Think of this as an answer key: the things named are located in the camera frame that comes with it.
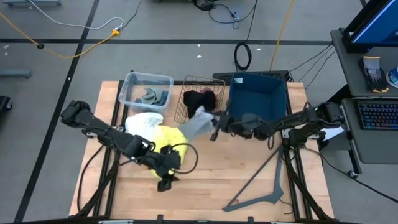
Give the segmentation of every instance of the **gray floor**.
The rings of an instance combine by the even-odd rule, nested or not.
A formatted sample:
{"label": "gray floor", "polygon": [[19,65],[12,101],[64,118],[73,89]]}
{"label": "gray floor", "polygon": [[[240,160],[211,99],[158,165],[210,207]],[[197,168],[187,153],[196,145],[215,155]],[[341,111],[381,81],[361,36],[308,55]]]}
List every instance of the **gray floor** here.
{"label": "gray floor", "polygon": [[[85,24],[94,0],[63,1],[62,7],[47,6],[44,10],[61,22]],[[223,1],[238,16],[245,15],[252,1]],[[276,40],[289,0],[259,1],[251,40]],[[138,1],[101,0],[93,25],[110,17],[127,19]],[[287,24],[284,40],[330,40],[329,31],[346,26],[359,12],[359,0],[298,0]],[[214,17],[229,19],[224,11],[214,11]],[[0,4],[17,26],[34,38],[79,39],[80,28],[58,26],[35,9],[8,8]],[[101,30],[91,30],[89,39],[101,39],[117,26],[113,22]],[[33,77],[0,79],[0,94],[12,97],[14,108],[2,121],[0,129],[0,223],[12,222],[21,202],[35,160],[43,143],[55,105],[71,64],[70,59],[57,58],[37,50],[30,44],[1,43],[2,38],[22,38],[0,20],[0,68],[32,70]],[[137,17],[118,39],[244,39],[249,19],[238,30],[231,25],[219,25],[184,0],[164,0],[155,4],[143,1]],[[46,47],[63,54],[73,54],[77,44],[47,44]],[[274,45],[251,45],[253,61],[250,70],[267,70]],[[312,57],[325,46],[282,45],[274,63],[274,70],[291,69]],[[139,72],[170,75],[182,80],[185,75],[211,77],[216,72],[233,72],[234,45],[201,44],[104,44],[82,57],[76,68],[66,103],[87,101],[95,107],[103,80],[120,80],[130,69]],[[244,52],[239,54],[242,63]],[[302,81],[308,85],[323,60]],[[299,80],[312,63],[294,71]],[[345,84],[336,55],[333,55],[307,90],[308,99],[317,104],[327,100]],[[343,170],[350,170],[348,153],[335,148],[349,147],[346,139],[332,141],[324,155]],[[58,123],[47,157],[37,181],[25,221],[67,217],[75,190],[78,171],[86,139],[76,129]],[[398,197],[398,166],[362,164],[360,180]],[[397,204],[325,166],[326,181],[336,218],[347,222],[395,223]]]}

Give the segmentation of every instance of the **clear plastic bin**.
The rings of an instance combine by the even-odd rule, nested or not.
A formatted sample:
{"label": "clear plastic bin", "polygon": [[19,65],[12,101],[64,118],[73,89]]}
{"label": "clear plastic bin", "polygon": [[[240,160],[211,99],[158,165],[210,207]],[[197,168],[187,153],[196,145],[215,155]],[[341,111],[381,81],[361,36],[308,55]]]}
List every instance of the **clear plastic bin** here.
{"label": "clear plastic bin", "polygon": [[[119,101],[136,112],[155,112],[164,114],[169,105],[173,87],[173,78],[165,75],[153,75],[139,72],[128,73],[119,94]],[[146,94],[145,88],[156,87],[168,91],[166,102],[163,106],[137,103]]]}

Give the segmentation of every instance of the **keyboard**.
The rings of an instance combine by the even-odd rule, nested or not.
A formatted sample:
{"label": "keyboard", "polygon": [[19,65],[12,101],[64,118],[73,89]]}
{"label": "keyboard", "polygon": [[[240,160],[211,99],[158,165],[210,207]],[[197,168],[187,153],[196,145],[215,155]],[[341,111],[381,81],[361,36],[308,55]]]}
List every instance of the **keyboard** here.
{"label": "keyboard", "polygon": [[398,130],[398,101],[358,100],[359,123],[364,130]]}
{"label": "keyboard", "polygon": [[[230,83],[232,76],[236,72],[227,72],[227,73],[214,73],[213,78],[223,80],[226,83]],[[290,81],[290,75],[288,70],[281,71],[259,71],[259,72],[238,72],[238,73],[248,73],[248,74],[256,74],[256,75],[266,75],[274,78],[280,78],[283,81]]]}

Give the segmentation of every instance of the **wooden tabletop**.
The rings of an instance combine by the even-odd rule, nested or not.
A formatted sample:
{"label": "wooden tabletop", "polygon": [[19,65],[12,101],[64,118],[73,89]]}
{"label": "wooden tabletop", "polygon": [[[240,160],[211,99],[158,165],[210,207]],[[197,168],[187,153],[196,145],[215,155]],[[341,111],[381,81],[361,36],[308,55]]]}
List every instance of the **wooden tabletop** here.
{"label": "wooden tabletop", "polygon": [[[102,83],[95,116],[110,123],[113,113],[118,82],[105,81]],[[293,112],[303,109],[307,97],[302,83],[288,83],[289,98]],[[177,127],[174,113],[180,96],[181,86],[174,86],[169,107],[164,114],[162,125]],[[228,99],[229,87],[224,93],[223,103]],[[121,110],[117,124],[120,124]],[[280,136],[275,136],[275,147],[268,150],[267,142],[257,139],[244,140],[241,137],[232,137],[220,132],[216,142],[209,141],[206,134],[193,140],[199,152],[199,162],[194,172],[187,175],[178,175],[181,181],[173,182],[172,189],[166,192],[157,192],[157,180],[144,166],[130,163],[119,168],[111,218],[114,219],[156,219],[163,214],[165,220],[223,220],[243,221],[253,216],[256,221],[294,221],[290,213],[292,207],[281,202],[272,204],[261,202],[233,212],[224,212],[222,208],[235,196],[248,179],[258,170],[261,164],[276,150],[280,144]],[[81,170],[88,159],[100,147],[96,139],[88,139]],[[316,141],[308,140],[307,147],[318,150]],[[102,168],[104,150],[88,166],[81,190],[81,205],[83,206],[92,196],[98,186]],[[303,169],[307,189],[325,213],[333,217],[328,189],[321,159],[318,155],[301,150]],[[195,154],[188,150],[182,170],[188,170],[195,161]],[[239,196],[236,202],[271,194],[274,187],[277,158],[274,156],[262,172]],[[280,184],[284,194],[282,200],[291,203],[289,184],[285,164],[282,165]],[[77,213],[75,195],[70,214]],[[299,190],[300,216],[305,217],[302,205],[302,196]],[[108,190],[103,194],[100,214],[104,213],[104,205]]]}

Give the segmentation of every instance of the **blue bin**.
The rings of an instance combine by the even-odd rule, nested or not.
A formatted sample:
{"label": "blue bin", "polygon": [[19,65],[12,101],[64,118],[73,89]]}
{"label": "blue bin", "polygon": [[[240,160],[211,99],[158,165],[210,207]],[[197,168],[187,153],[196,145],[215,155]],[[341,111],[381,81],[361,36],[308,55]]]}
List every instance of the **blue bin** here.
{"label": "blue bin", "polygon": [[262,119],[278,120],[286,115],[287,87],[278,78],[236,73],[229,89],[229,114],[241,119],[253,113]]}

